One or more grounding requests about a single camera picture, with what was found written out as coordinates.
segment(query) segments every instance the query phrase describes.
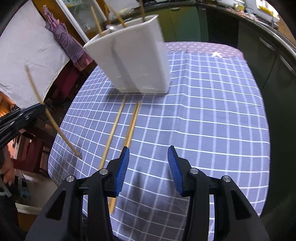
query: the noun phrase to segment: chopstick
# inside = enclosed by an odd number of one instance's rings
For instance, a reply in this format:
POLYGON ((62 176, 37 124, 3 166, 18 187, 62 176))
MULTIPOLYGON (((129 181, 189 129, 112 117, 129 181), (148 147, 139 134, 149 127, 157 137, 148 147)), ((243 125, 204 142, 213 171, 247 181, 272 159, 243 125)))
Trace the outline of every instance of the chopstick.
POLYGON ((107 24, 111 24, 111 21, 109 19, 109 9, 108 9, 108 7, 107 7, 106 4, 105 4, 105 11, 106 11, 106 14, 107 14, 107 16, 106 16, 106 18, 107 18, 107 24))
POLYGON ((119 19, 119 21, 121 22, 122 26, 124 28, 126 28, 126 24, 124 23, 122 17, 117 12, 115 12, 114 9, 109 4, 107 4, 107 7, 108 7, 109 11, 110 12, 113 12, 115 14, 115 16, 119 19))
POLYGON ((96 22, 96 26, 97 26, 98 29, 99 29, 99 35, 100 35, 100 36, 104 36, 104 35, 103 35, 102 28, 101 28, 101 25, 100 25, 100 23, 99 23, 99 21, 98 21, 98 18, 96 17, 96 13, 94 12, 94 8, 93 8, 93 6, 91 6, 91 12, 92 12, 92 14, 93 14, 93 16, 94 16, 94 20, 95 20, 95 22, 96 22))
MULTIPOLYGON (((29 79, 29 82, 32 86, 32 89, 36 95, 36 98, 37 100, 39 101, 40 104, 42 105, 45 105, 45 103, 43 102, 43 100, 41 99, 38 91, 37 91, 37 88, 33 82, 33 78, 31 76, 31 73, 30 73, 30 70, 29 70, 29 67, 27 65, 25 65, 25 71, 27 73, 27 76, 28 76, 28 79, 29 79)), ((47 109, 47 107, 45 107, 45 113, 48 117, 48 119, 50 120, 51 124, 53 125, 53 127, 56 129, 56 131, 60 134, 60 136, 62 137, 62 139, 67 143, 67 145, 71 148, 71 150, 74 152, 74 154, 82 159, 82 155, 74 148, 74 146, 69 142, 69 140, 66 138, 66 136, 64 135, 64 133, 61 131, 61 129, 59 128, 59 126, 57 125, 57 123, 55 122, 54 118, 52 117, 52 115, 50 114, 49 110, 47 109)))
MULTIPOLYGON (((135 125, 136 125, 136 121, 137 121, 137 117, 138 117, 140 106, 141 106, 141 102, 138 102, 136 104, 136 106, 135 106, 135 109, 134 109, 134 112, 133 112, 133 116, 132 116, 132 120, 131 120, 130 125, 128 127, 128 132, 127 132, 126 138, 124 140, 123 146, 129 147, 130 144, 131 144, 131 139, 133 137, 133 130, 134 130, 135 125)), ((115 204, 116 204, 116 198, 110 198, 109 199, 108 206, 109 206, 109 212, 111 214, 114 213, 115 204)))
POLYGON ((99 165, 99 170, 104 167, 106 157, 107 157, 107 154, 108 154, 111 142, 112 142, 112 138, 113 138, 113 135, 114 135, 114 132, 115 132, 116 126, 118 124, 118 121, 119 121, 120 115, 122 113, 125 102, 126 102, 126 97, 124 97, 124 99, 123 99, 123 101, 122 101, 122 103, 121 103, 121 105, 119 107, 119 111, 118 111, 117 116, 115 118, 113 127, 111 129, 110 135, 109 135, 108 140, 107 140, 106 147, 105 147, 103 155, 102 155, 102 159, 101 159, 101 162, 100 162, 100 165, 99 165))
POLYGON ((141 10, 143 22, 145 22, 145 11, 143 6, 143 0, 140 0, 140 10, 141 10))

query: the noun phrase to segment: human hand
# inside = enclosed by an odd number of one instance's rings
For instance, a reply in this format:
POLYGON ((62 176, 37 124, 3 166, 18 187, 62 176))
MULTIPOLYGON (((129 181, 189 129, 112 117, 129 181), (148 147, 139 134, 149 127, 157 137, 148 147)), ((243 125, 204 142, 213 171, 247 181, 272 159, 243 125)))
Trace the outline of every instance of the human hand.
POLYGON ((13 168, 13 162, 10 158, 8 146, 3 148, 4 163, 1 166, 0 174, 4 174, 3 181, 10 186, 15 180, 15 170, 13 168))

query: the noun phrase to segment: screw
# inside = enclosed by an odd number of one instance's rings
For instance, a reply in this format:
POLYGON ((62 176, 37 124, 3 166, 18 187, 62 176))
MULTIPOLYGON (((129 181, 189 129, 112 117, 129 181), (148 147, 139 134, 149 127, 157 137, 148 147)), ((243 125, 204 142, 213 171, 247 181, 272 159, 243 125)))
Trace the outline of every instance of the screw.
POLYGON ((197 169, 197 168, 191 168, 191 169, 190 169, 190 172, 191 172, 192 174, 197 174, 197 173, 198 173, 198 169, 197 169))
POLYGON ((103 168, 99 172, 101 175, 106 175, 108 173, 108 170, 106 168, 103 168))
POLYGON ((228 183, 231 181, 231 178, 229 176, 224 176, 223 180, 228 183))
POLYGON ((70 182, 74 181, 74 176, 67 176, 66 180, 67 180, 67 182, 70 183, 70 182))

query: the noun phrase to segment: white utensil holder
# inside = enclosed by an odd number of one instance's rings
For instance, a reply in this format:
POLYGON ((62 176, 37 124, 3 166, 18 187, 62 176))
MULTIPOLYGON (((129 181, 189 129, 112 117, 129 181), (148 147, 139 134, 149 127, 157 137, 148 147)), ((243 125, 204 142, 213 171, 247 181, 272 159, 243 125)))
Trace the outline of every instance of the white utensil holder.
POLYGON ((112 33, 103 31, 83 48, 120 92, 167 93, 170 68, 158 15, 125 24, 112 33))

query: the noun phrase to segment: blue plaid tablecloth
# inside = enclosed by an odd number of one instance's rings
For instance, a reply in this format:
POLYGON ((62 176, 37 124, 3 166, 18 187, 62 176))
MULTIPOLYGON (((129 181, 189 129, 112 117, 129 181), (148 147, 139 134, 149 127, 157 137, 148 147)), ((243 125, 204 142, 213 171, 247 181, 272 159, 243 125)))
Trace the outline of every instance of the blue plaid tablecloth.
MULTIPOLYGON (((57 135, 49 158, 56 184, 68 175, 83 178, 98 170, 124 96, 108 160, 119 157, 135 104, 141 108, 130 146, 130 162, 112 229, 123 240, 181 240, 189 201, 175 191, 167 162, 168 146, 206 175, 229 175, 257 214, 269 180, 269 132, 263 100, 246 61, 211 54, 167 53, 171 87, 166 95, 119 93, 97 67, 89 76, 61 129, 83 155, 73 155, 57 135)), ((87 213, 87 196, 83 212, 87 213)), ((214 233, 210 197, 209 240, 214 233)))

